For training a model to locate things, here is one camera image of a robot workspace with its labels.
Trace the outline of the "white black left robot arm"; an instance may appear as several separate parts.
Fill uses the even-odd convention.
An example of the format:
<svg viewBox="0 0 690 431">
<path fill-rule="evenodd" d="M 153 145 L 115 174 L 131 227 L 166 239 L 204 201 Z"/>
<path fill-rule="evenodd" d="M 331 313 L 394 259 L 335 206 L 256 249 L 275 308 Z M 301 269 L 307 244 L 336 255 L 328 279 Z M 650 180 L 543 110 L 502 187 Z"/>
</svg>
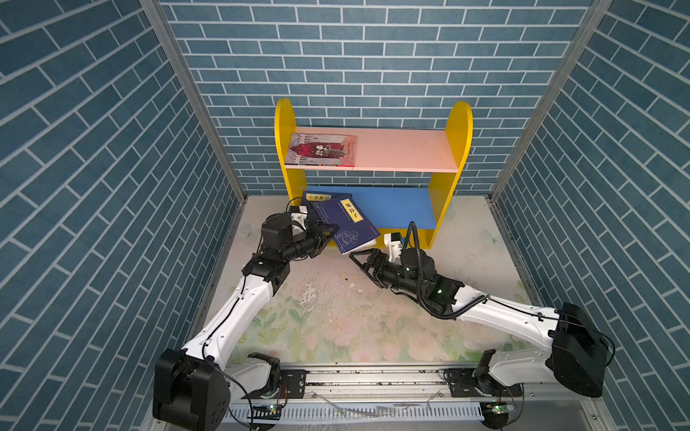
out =
<svg viewBox="0 0 690 431">
<path fill-rule="evenodd" d="M 280 361 L 253 353 L 231 370 L 230 354 L 271 301 L 294 260 L 320 255 L 339 228 L 300 213 L 270 215 L 242 278 L 210 322 L 181 349 L 168 349 L 155 367 L 152 414 L 187 430 L 215 430 L 238 400 L 280 395 Z"/>
</svg>

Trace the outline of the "navy book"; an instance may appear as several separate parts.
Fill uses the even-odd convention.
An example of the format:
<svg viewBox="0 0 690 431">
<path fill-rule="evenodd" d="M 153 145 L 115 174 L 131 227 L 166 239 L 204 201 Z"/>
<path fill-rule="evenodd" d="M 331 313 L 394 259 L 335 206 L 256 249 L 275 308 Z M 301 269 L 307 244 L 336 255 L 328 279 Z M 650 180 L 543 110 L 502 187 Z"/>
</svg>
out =
<svg viewBox="0 0 690 431">
<path fill-rule="evenodd" d="M 307 190 L 302 195 L 301 206 L 305 206 L 309 212 L 315 212 L 315 202 L 324 202 L 331 199 L 346 199 L 350 197 L 350 193 L 319 192 Z"/>
<path fill-rule="evenodd" d="M 352 196 L 315 202 L 314 209 L 324 223 L 340 227 L 333 239 L 341 254 L 364 251 L 377 245 L 381 234 Z"/>
</svg>

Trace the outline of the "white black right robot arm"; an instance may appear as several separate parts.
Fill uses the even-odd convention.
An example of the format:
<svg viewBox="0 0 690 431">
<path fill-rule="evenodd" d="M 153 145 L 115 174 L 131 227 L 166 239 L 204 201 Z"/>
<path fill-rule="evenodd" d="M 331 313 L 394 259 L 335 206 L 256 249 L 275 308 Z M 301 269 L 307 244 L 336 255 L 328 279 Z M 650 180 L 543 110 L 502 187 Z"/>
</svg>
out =
<svg viewBox="0 0 690 431">
<path fill-rule="evenodd" d="M 615 347 L 578 305 L 537 307 L 491 296 L 438 274 L 434 260 L 415 248 L 398 260 L 379 249 L 354 252 L 350 259 L 376 286 L 413 300 L 435 319 L 481 324 L 530 343 L 516 353 L 483 353 L 474 380 L 484 393 L 544 383 L 602 396 Z"/>
</svg>

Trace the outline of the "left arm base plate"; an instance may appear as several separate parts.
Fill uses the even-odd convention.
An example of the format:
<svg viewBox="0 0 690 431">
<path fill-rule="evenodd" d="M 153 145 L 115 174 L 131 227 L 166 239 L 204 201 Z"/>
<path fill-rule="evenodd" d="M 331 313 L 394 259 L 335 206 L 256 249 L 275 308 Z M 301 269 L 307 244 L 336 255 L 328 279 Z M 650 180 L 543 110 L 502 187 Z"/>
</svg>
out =
<svg viewBox="0 0 690 431">
<path fill-rule="evenodd" d="M 280 371 L 280 378 L 272 376 L 267 385 L 250 394 L 252 399 L 292 400 L 303 399 L 307 387 L 307 370 L 286 369 Z"/>
</svg>

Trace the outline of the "red illustrated cover book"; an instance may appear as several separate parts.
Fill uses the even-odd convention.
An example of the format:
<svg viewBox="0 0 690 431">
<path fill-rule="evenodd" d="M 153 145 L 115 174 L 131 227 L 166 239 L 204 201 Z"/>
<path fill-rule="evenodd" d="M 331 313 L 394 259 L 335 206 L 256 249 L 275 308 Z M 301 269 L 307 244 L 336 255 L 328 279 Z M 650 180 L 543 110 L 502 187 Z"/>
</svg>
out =
<svg viewBox="0 0 690 431">
<path fill-rule="evenodd" d="M 352 135 L 305 134 L 291 136 L 286 164 L 299 166 L 353 166 L 357 139 Z"/>
</svg>

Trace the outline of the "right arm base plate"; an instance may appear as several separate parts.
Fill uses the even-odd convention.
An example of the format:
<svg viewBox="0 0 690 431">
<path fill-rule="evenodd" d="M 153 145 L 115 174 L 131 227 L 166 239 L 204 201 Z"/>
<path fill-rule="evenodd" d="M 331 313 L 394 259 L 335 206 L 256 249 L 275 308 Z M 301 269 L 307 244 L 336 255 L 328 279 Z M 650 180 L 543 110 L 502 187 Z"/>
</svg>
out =
<svg viewBox="0 0 690 431">
<path fill-rule="evenodd" d="M 477 377 L 470 368 L 449 368 L 441 372 L 453 398 L 472 397 L 520 397 L 524 394 L 521 384 L 504 386 L 488 374 Z"/>
</svg>

